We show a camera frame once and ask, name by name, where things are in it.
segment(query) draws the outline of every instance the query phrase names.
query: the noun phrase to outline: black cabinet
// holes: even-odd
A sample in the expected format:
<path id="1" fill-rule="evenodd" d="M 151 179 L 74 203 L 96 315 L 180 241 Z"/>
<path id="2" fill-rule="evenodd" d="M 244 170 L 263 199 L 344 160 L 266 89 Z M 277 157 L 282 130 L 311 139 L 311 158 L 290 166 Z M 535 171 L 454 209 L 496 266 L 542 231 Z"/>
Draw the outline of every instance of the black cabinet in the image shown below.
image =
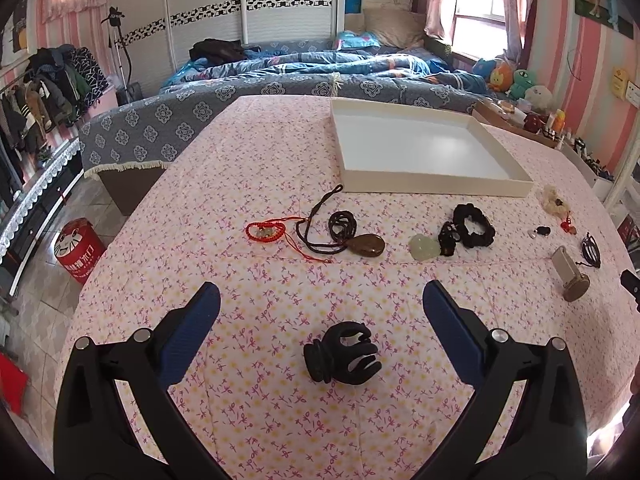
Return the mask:
<path id="1" fill-rule="evenodd" d="M 0 273 L 0 288 L 10 290 L 11 294 L 14 292 L 17 282 L 20 279 L 20 273 L 24 268 L 26 260 L 31 256 L 36 235 L 56 206 L 60 208 L 58 201 L 82 171 L 80 151 L 78 148 L 76 148 L 76 150 L 76 153 L 66 162 L 60 169 L 60 172 L 46 187 L 43 188 L 43 182 L 36 184 L 39 186 L 38 190 L 43 188 L 41 194 L 34 200 L 31 208 L 24 216 L 24 219 L 9 242 L 6 253 L 2 257 L 0 267 L 3 268 L 3 272 Z M 10 221 L 13 209 L 20 207 L 19 200 L 20 199 L 18 199 L 18 202 L 14 204 L 14 207 L 7 213 L 6 221 L 2 222 L 3 227 Z"/>

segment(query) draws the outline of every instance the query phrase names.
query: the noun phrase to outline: brown pendant necklace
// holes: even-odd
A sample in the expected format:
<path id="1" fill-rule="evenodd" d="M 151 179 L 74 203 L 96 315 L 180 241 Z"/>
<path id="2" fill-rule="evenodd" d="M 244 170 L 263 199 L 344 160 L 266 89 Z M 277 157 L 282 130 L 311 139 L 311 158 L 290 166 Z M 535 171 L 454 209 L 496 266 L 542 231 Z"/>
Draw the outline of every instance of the brown pendant necklace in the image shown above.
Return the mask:
<path id="1" fill-rule="evenodd" d="M 316 244 L 308 240 L 309 228 L 311 221 L 316 213 L 322 207 L 322 204 L 329 200 L 334 194 L 340 193 L 343 189 L 342 184 L 338 184 L 334 190 L 326 193 L 320 202 L 318 202 L 308 218 L 296 222 L 296 233 L 298 238 L 306 247 L 316 254 L 338 254 L 348 249 L 352 253 L 360 256 L 374 258 L 380 256 L 385 250 L 385 241 L 378 235 L 367 233 L 356 236 L 358 228 L 356 219 L 350 211 L 336 211 L 329 217 L 329 235 L 334 243 Z M 300 231 L 302 224 L 306 224 L 304 232 Z"/>

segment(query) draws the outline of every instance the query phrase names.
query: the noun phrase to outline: white stuffed toy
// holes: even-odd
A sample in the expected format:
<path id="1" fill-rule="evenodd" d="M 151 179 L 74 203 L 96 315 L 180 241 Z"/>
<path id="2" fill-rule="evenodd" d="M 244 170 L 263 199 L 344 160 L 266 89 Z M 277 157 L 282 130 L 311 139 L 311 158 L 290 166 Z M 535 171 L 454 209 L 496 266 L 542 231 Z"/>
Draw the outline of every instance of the white stuffed toy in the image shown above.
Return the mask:
<path id="1" fill-rule="evenodd" d="M 547 110 L 551 106 L 553 95 L 546 86 L 536 85 L 529 88 L 524 98 L 537 110 Z"/>

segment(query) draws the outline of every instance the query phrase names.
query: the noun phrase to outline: white tray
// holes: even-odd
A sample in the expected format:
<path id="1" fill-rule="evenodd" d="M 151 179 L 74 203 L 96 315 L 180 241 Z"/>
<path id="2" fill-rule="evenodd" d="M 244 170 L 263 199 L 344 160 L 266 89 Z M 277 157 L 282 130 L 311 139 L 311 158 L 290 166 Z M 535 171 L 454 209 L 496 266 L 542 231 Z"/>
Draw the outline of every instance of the white tray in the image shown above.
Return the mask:
<path id="1" fill-rule="evenodd" d="M 533 181 L 475 118 L 334 98 L 345 191 L 524 197 Z"/>

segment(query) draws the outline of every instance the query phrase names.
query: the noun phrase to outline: pink floral bedsheet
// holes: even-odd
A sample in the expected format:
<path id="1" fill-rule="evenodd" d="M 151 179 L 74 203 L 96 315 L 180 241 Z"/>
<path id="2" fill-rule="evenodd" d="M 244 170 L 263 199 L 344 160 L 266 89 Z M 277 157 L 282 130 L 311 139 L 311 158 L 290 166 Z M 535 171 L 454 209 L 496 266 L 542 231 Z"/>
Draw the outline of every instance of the pink floral bedsheet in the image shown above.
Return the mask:
<path id="1" fill-rule="evenodd" d="M 340 193 L 322 208 L 312 240 L 328 240 L 328 216 L 354 213 L 358 232 L 380 234 L 383 256 L 345 252 L 334 263 L 303 261 L 285 242 L 257 244 L 243 227 L 305 215 L 340 182 L 330 100 L 247 96 L 220 114 L 149 192 L 110 245 L 68 332 L 73 342 L 126 339 L 183 306 L 203 281 L 222 292 L 222 311 L 184 381 L 170 393 L 207 449 L 238 479 L 408 479 L 449 431 L 470 397 L 427 322 L 424 284 L 439 279 L 458 304 L 516 340 L 568 343 L 590 430 L 628 398 L 640 354 L 640 315 L 619 284 L 631 269 L 625 248 L 580 173 L 560 152 L 489 127 L 535 181 L 524 199 L 428 194 Z M 578 237 L 539 204 L 554 184 L 573 207 Z M 459 203 L 472 202 L 493 223 L 489 248 L 413 261 L 416 233 L 437 236 Z M 532 239 L 527 230 L 552 227 Z M 589 231 L 601 269 L 584 268 L 591 288 L 575 303 L 561 297 L 550 261 L 561 244 L 580 259 Z M 382 371 L 363 386 L 316 384 L 302 345 L 341 320 L 374 333 Z M 62 380 L 59 370 L 57 385 Z M 127 413 L 143 448 L 159 456 L 126 386 Z M 510 402 L 484 456 L 495 452 L 522 392 Z"/>

